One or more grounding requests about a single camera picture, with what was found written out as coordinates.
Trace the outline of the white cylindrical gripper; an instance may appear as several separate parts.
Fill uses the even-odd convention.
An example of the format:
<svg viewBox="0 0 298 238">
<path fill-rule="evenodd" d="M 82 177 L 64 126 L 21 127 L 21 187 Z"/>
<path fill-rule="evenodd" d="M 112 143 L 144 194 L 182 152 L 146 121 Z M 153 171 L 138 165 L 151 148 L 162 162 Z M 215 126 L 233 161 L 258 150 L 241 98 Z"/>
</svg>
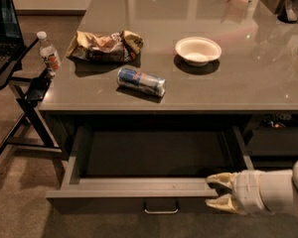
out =
<svg viewBox="0 0 298 238">
<path fill-rule="evenodd" d="M 205 200 L 208 207 L 234 214 L 257 214 L 266 211 L 260 195 L 259 179 L 261 171 L 240 173 L 219 173 L 208 176 L 206 183 L 213 188 L 232 190 L 217 198 Z"/>
</svg>

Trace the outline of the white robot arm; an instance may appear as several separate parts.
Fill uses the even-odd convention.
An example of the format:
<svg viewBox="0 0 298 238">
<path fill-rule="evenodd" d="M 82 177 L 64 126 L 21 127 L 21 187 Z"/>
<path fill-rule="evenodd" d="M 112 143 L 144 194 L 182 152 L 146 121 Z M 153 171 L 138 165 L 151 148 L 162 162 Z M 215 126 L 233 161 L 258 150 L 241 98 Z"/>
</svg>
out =
<svg viewBox="0 0 298 238">
<path fill-rule="evenodd" d="M 298 215 L 298 161 L 290 170 L 245 170 L 208 176 L 206 183 L 227 189 L 206 205 L 236 214 L 288 213 Z"/>
</svg>

